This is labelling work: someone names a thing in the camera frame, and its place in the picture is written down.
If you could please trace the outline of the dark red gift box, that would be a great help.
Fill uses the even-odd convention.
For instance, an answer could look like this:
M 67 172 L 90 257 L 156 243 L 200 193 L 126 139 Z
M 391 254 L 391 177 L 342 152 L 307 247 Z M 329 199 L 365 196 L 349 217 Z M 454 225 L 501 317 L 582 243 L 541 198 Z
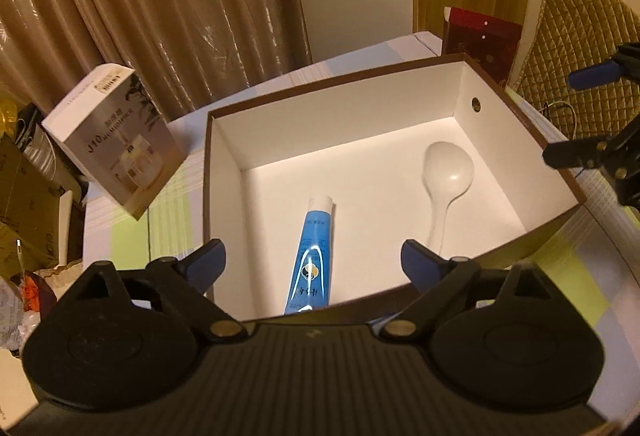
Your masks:
M 444 8 L 442 54 L 465 54 L 500 86 L 508 81 L 523 27 L 458 7 Z

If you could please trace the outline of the blue white tube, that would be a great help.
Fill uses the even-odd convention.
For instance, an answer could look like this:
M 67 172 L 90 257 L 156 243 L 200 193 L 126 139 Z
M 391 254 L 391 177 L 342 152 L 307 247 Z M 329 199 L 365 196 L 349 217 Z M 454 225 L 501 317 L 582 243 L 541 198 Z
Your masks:
M 333 209 L 333 200 L 325 194 L 309 199 L 286 296 L 285 315 L 329 305 Z

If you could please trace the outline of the clutter pile beside table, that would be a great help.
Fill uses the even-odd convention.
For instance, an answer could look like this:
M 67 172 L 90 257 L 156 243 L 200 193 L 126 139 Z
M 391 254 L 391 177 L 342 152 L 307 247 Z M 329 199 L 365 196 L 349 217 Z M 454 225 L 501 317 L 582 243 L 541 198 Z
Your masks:
M 1 347 L 20 356 L 82 255 L 82 188 L 30 104 L 1 100 Z

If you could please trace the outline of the white humidifier product box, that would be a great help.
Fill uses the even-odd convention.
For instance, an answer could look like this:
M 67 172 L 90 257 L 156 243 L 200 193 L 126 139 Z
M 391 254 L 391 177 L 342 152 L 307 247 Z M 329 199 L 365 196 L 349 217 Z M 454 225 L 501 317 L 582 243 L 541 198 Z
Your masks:
M 135 219 L 186 159 L 134 69 L 116 63 L 94 68 L 42 126 Z

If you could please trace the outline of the white plastic spoon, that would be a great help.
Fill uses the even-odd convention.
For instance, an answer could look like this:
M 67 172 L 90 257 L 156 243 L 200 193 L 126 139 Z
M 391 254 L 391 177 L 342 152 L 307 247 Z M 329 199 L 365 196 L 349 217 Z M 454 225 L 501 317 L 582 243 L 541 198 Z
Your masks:
M 432 252 L 439 254 L 442 250 L 448 208 L 469 191 L 473 179 L 473 160 L 461 147 L 452 142 L 437 141 L 426 149 L 422 182 L 432 204 L 427 241 Z

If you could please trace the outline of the brown cardboard box white inside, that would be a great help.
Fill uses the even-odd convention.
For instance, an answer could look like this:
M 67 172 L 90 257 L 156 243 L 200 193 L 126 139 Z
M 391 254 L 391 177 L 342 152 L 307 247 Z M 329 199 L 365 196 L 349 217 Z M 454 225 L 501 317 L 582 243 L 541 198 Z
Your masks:
M 332 303 L 401 292 L 401 245 L 430 233 L 422 175 L 437 141 L 456 144 L 474 164 L 469 191 L 448 210 L 443 256 L 508 266 L 586 200 L 572 174 L 544 164 L 544 136 L 465 55 L 260 96 L 207 119 L 204 228 L 227 252 L 215 303 L 240 320 L 282 314 L 318 194 L 334 203 Z

